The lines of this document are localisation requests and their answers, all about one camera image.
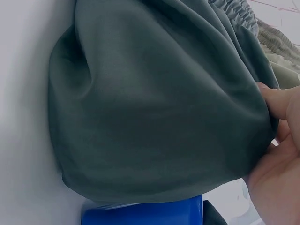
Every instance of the finger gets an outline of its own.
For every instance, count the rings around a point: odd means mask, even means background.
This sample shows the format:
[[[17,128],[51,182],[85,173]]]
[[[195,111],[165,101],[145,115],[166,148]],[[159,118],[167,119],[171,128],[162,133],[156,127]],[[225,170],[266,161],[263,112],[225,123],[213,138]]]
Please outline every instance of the finger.
[[[300,89],[291,98],[287,109],[287,122],[289,124],[293,140],[300,150]]]
[[[265,84],[257,82],[257,85],[264,97],[271,114],[278,119],[286,120],[286,110],[291,97],[299,90],[299,87],[278,90],[270,89]]]
[[[278,143],[284,141],[290,134],[290,128],[286,120],[280,120],[275,140]]]
[[[272,153],[272,151],[274,151],[275,148],[276,148],[276,145],[271,143],[267,148],[267,153]]]

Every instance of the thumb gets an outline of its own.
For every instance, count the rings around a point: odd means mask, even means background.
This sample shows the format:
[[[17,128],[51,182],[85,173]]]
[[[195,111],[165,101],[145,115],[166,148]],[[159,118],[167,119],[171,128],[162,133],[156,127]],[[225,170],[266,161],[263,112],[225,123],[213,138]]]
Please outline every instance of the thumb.
[[[265,84],[257,82],[259,90],[265,99],[271,114],[277,118],[286,120],[286,112],[291,98],[299,91],[299,87],[279,90],[270,89]]]

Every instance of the hand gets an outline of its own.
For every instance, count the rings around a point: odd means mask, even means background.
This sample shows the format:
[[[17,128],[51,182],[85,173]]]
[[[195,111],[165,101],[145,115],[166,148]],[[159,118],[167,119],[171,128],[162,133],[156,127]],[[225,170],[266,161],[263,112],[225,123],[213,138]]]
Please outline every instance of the hand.
[[[258,86],[280,122],[278,146],[269,146],[247,180],[250,197],[266,225],[300,225],[300,87]]]

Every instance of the blue plastic object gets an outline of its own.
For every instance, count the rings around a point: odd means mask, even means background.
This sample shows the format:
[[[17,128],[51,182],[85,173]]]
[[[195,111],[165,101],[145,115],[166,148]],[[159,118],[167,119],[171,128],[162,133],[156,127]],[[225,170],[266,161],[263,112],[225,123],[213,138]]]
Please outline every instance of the blue plastic object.
[[[113,210],[91,209],[82,217],[82,225],[202,225],[202,221],[202,196]]]

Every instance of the light green fabric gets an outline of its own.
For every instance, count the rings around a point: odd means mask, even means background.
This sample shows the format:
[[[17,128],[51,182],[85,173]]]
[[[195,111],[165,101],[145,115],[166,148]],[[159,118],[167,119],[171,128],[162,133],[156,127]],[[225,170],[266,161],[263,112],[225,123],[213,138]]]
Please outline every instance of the light green fabric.
[[[278,83],[242,0],[78,0],[49,70],[66,185],[96,202],[190,198],[250,172]]]

